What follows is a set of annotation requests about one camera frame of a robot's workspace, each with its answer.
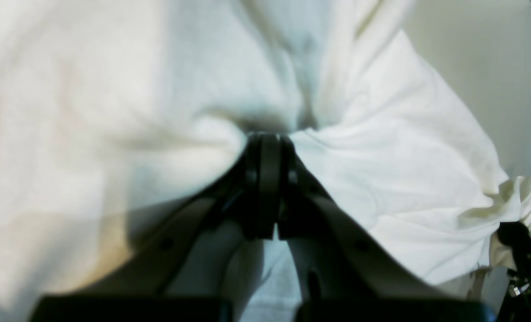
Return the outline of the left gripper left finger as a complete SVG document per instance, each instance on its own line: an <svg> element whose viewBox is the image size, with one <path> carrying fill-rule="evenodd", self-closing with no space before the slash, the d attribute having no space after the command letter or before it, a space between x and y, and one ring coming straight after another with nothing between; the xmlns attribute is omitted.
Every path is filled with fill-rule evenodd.
<svg viewBox="0 0 531 322"><path fill-rule="evenodd" d="M232 322L221 295L231 257L266 237L260 192L265 134L252 134L235 166L194 196L122 267L69 295L43 297L33 322Z"/></svg>

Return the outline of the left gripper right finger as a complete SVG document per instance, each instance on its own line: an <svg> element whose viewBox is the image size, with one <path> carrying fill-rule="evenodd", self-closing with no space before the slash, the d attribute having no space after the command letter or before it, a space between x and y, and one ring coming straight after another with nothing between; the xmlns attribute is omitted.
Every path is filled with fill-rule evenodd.
<svg viewBox="0 0 531 322"><path fill-rule="evenodd" d="M303 302L297 322L494 322L487 305L460 300L407 271L345 214L280 137L282 210Z"/></svg>

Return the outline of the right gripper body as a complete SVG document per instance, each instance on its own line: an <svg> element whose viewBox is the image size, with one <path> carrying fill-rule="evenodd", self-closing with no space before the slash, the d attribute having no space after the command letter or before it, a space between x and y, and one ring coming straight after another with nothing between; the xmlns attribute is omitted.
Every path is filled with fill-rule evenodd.
<svg viewBox="0 0 531 322"><path fill-rule="evenodd" d="M498 239L511 248L515 269L508 270L509 285L499 322L531 322L531 237L521 222L502 223Z"/></svg>

